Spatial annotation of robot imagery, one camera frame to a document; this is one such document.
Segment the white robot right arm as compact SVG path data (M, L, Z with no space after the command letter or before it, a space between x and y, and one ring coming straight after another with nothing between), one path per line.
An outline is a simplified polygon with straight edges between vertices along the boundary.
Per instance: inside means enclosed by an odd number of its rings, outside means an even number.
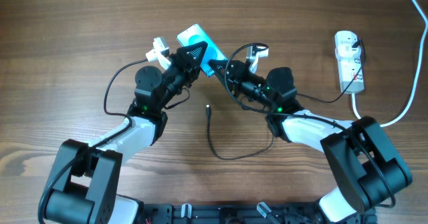
M273 136L325 155L337 184L318 201L325 220L345 221L386 199L392 208L396 193L413 182L409 167L374 118L334 120L303 108L290 68L274 68L263 78L247 62L211 60L209 66L234 100L243 94L263 105L260 113Z

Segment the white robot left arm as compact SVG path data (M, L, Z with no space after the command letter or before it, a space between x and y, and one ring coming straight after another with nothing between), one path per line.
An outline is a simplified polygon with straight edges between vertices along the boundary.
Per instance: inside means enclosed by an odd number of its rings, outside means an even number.
M205 41L172 54L154 48L135 75L123 123L98 138L61 144L39 201L40 223L143 223L143 202L117 193L121 166L161 137L164 109L199 77L207 49Z

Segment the smartphone with teal screen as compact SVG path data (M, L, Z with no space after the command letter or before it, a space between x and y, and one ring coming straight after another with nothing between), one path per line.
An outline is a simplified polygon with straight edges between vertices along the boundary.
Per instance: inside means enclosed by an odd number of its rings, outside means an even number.
M207 43L203 61L201 62L201 70L207 77L214 75L214 71L209 66L210 60L227 60L223 52L217 47L213 40L208 36L205 30L198 24L190 26L183 32L177 35L177 41L183 46L193 45L202 41Z

